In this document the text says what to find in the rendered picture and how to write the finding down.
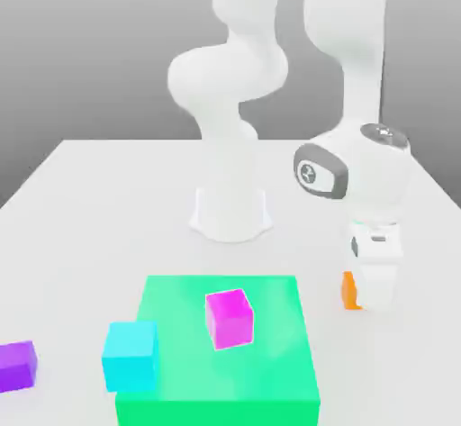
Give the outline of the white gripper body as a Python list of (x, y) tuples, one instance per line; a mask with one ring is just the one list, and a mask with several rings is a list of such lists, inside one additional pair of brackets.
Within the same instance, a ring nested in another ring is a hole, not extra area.
[(393, 300), (398, 271), (399, 257), (358, 257), (357, 304), (368, 311), (386, 310)]

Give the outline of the small orange cube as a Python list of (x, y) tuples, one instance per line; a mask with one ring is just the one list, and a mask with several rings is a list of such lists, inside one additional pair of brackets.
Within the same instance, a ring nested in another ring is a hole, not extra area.
[(362, 307), (357, 304), (357, 288), (351, 271), (343, 273), (341, 283), (341, 299), (346, 310), (361, 310)]

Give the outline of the small magenta cube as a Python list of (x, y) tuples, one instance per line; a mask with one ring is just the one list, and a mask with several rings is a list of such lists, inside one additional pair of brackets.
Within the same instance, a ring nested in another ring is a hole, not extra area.
[(254, 339), (254, 311), (243, 289), (205, 296), (205, 324), (215, 350), (244, 346)]

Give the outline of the small cyan cube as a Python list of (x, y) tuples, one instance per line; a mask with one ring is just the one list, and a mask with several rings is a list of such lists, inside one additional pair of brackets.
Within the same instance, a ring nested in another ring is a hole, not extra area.
[(108, 392), (154, 391), (158, 377), (157, 323), (111, 322), (101, 360)]

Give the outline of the small purple cube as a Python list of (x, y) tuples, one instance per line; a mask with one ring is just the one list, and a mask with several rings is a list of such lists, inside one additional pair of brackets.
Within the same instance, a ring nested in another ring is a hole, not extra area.
[(33, 387), (37, 366), (31, 340), (0, 345), (0, 393)]

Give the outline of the large green box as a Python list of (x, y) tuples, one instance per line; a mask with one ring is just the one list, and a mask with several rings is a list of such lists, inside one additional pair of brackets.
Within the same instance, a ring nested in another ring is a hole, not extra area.
[[(244, 290), (252, 343), (216, 350), (206, 295)], [(158, 325), (154, 391), (118, 394), (118, 426), (317, 426), (320, 394), (294, 276), (149, 276), (137, 314)]]

